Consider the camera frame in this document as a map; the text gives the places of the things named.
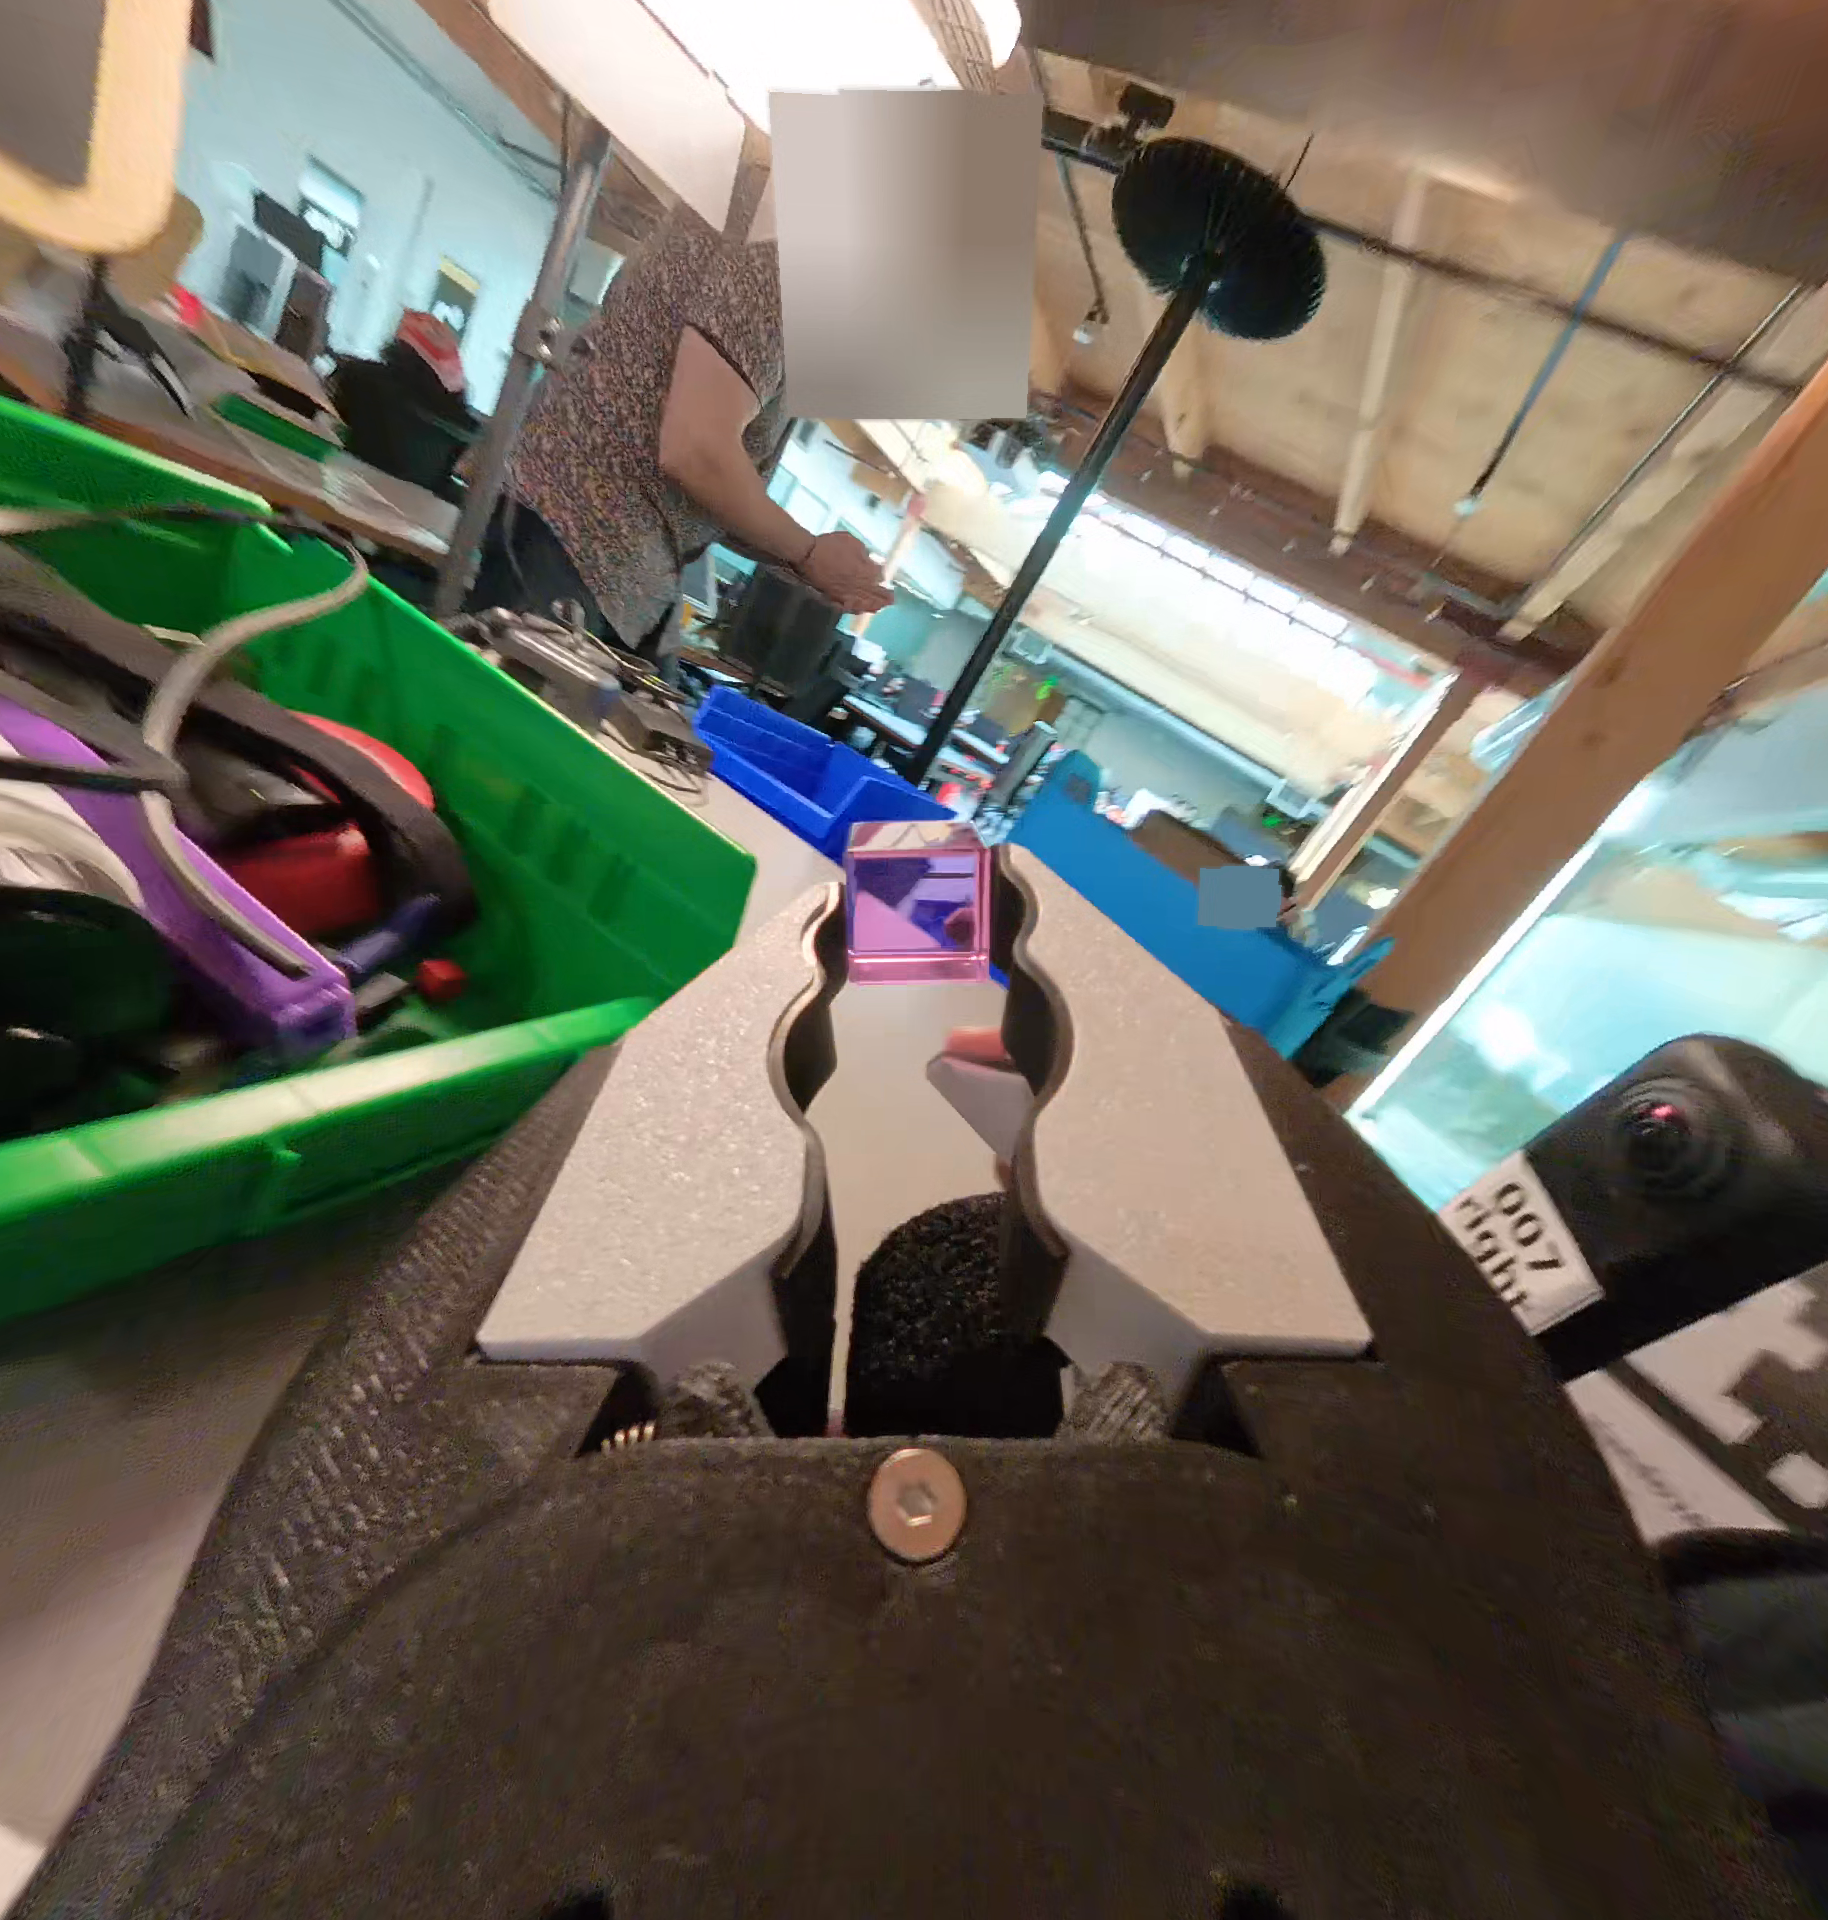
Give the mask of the black round lamp stand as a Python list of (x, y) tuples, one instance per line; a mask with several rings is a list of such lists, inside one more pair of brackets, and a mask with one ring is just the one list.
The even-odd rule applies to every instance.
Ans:
[(1224, 338), (1277, 345), (1302, 332), (1323, 302), (1326, 263), (1314, 225), (1280, 181), (1207, 140), (1142, 144), (1117, 171), (1113, 221), (1131, 267), (1162, 307), (984, 636), (920, 744), (905, 750), (900, 770), (912, 784), (928, 784), (1188, 328), (1207, 321)]

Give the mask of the purple plastic tool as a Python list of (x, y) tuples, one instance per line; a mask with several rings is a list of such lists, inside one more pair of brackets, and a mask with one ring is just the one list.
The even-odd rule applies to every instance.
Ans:
[[(50, 759), (70, 773), (101, 773), (104, 759), (73, 732), (38, 718), (20, 700), (0, 693), (0, 753)], [(244, 1049), (275, 1051), (283, 1063), (303, 1063), (356, 1036), (356, 1008), (346, 977), (258, 901), (233, 883), (193, 838), (179, 838), (190, 865), (228, 901), (244, 921), (303, 955), (303, 972), (290, 977), (246, 947), (225, 923), (214, 921), (166, 871), (143, 829), (136, 796), (45, 784), (84, 826), (132, 876), (132, 901), (153, 921), (193, 988)]]

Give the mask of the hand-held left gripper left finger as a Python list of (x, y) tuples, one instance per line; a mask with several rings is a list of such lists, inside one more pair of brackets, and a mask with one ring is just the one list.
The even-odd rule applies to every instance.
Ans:
[(836, 1071), (845, 892), (814, 883), (616, 1049), (476, 1327), (494, 1364), (609, 1364), (655, 1396), (725, 1364), (823, 1437), (838, 1259), (807, 1105)]

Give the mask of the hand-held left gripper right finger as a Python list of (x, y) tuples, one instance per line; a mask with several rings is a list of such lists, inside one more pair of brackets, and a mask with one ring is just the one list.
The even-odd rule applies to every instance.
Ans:
[(1226, 1358), (1371, 1358), (1236, 1026), (1029, 850), (1000, 854), (1000, 939), (1019, 1332), (1086, 1376), (1135, 1364), (1174, 1410)]

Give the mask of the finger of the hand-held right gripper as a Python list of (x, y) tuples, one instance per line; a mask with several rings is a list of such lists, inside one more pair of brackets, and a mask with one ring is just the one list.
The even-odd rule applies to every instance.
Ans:
[(1039, 1094), (1026, 1073), (1008, 1051), (938, 1051), (928, 1082), (989, 1148), (1008, 1199), (1039, 1228)]

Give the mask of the red round tool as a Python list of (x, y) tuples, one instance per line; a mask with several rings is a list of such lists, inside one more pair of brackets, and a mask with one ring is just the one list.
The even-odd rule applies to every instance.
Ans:
[(303, 809), (300, 822), (300, 829), (271, 826), (217, 850), (217, 865), (306, 939), (377, 930), (388, 898), (365, 829), (327, 803)]

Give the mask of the black panel with pale rim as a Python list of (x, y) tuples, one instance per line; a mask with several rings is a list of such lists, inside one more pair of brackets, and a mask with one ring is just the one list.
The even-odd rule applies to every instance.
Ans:
[(0, 229), (84, 255), (175, 204), (193, 3), (0, 3)]

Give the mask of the purple transparent cube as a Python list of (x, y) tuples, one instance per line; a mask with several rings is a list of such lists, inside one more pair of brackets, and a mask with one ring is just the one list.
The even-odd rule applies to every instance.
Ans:
[(845, 901), (850, 985), (989, 979), (994, 863), (972, 824), (855, 824)]

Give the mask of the blue plastic bin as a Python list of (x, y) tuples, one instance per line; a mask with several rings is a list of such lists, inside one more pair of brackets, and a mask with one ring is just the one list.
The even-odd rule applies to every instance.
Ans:
[(955, 822), (893, 770), (732, 686), (712, 686), (694, 732), (717, 781), (834, 863), (845, 859), (855, 826)]

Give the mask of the green plastic bin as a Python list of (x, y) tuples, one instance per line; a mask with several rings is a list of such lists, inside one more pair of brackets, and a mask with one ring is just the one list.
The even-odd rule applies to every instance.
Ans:
[(0, 397), (0, 693), (104, 759), (0, 753), (0, 781), (136, 796), (183, 892), (290, 977), (183, 837), (217, 863), (327, 803), (388, 898), (377, 930), (297, 934), (349, 1041), (244, 1049), (175, 957), (159, 1101), (0, 1144), (0, 1327), (484, 1153), (735, 941), (750, 854), (356, 561)]

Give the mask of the person's right forearm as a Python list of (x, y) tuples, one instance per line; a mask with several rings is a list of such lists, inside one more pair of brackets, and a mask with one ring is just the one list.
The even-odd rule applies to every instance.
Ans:
[(1828, 1538), (1699, 1531), (1658, 1563), (1724, 1757), (1828, 1916)]

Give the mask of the wooden workbench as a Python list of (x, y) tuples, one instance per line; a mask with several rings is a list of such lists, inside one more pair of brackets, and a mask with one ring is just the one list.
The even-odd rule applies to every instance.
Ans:
[[(0, 314), (0, 380), (35, 408), (58, 414), (64, 404), (64, 354), (38, 328)], [(222, 420), (210, 408), (183, 418), (143, 370), (104, 370), (85, 423), (118, 445), (256, 494), (264, 503), (312, 511), (327, 527), (418, 561), (443, 559), (447, 542), (460, 527), (460, 507), (344, 450), (310, 458)]]

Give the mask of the silver metal stand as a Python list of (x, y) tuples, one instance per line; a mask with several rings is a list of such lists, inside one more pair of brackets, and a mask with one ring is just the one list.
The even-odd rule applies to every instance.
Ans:
[(472, 476), (461, 516), (447, 542), (433, 618), (447, 623), (461, 615), (472, 592), (476, 559), (494, 511), (502, 506), (520, 427), (549, 367), (557, 335), (561, 332), (561, 302), (580, 252), (599, 185), (612, 162), (612, 133), (580, 108), (566, 104), (561, 119), (561, 191), (542, 255), (539, 281), (520, 314), (512, 362), (498, 388), (494, 414), (472, 452)]

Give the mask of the white cylinder with black cap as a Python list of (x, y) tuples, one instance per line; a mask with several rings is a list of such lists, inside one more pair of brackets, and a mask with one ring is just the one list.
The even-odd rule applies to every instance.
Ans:
[(178, 990), (121, 857), (58, 792), (0, 781), (0, 1144), (149, 1110)]

